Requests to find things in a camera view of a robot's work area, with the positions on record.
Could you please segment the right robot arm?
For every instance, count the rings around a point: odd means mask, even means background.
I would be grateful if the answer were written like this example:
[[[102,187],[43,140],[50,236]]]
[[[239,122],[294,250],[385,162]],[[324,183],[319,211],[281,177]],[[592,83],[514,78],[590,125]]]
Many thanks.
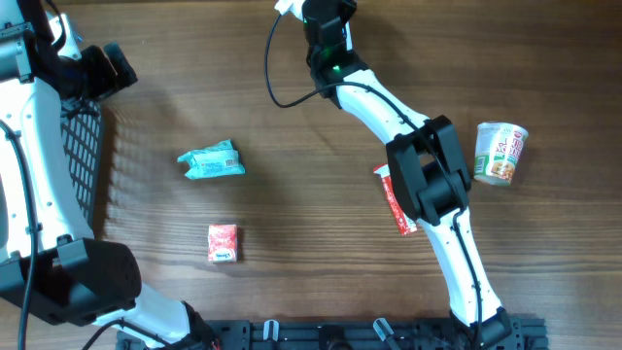
[[[399,208],[426,233],[447,284],[450,312],[474,349],[490,348],[511,323],[486,276],[470,225],[471,180],[457,131],[400,102],[353,50],[354,1],[305,0],[307,63],[324,98],[362,121],[385,145]]]

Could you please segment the red small box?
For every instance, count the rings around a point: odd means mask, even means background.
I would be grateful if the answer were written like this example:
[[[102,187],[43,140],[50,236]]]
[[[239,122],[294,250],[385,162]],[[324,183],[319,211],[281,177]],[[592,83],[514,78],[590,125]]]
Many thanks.
[[[237,225],[208,227],[208,261],[235,263],[238,255]]]

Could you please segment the instant noodle cup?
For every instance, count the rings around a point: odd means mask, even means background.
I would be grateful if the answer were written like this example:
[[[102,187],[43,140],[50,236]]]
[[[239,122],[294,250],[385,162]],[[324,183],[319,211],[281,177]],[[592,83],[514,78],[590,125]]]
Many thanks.
[[[483,122],[477,127],[474,179],[509,186],[529,132],[508,122]]]

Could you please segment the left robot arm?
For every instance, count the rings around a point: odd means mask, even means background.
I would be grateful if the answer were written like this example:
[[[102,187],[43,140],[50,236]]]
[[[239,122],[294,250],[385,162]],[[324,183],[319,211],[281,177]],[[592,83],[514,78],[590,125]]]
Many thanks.
[[[80,49],[51,1],[1,5],[1,296],[17,345],[36,317],[116,328],[147,348],[218,349],[190,305],[146,285],[130,249],[97,239],[85,216],[96,182],[102,100],[136,74],[121,48]]]

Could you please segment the red snack stick packet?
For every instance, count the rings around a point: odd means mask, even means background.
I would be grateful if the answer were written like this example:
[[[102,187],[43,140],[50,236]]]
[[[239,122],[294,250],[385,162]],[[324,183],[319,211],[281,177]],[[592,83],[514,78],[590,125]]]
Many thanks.
[[[373,169],[373,173],[377,175],[381,181],[384,195],[397,222],[399,234],[401,236],[406,236],[416,232],[419,229],[418,224],[407,217],[397,203],[389,166],[387,164],[378,165]]]

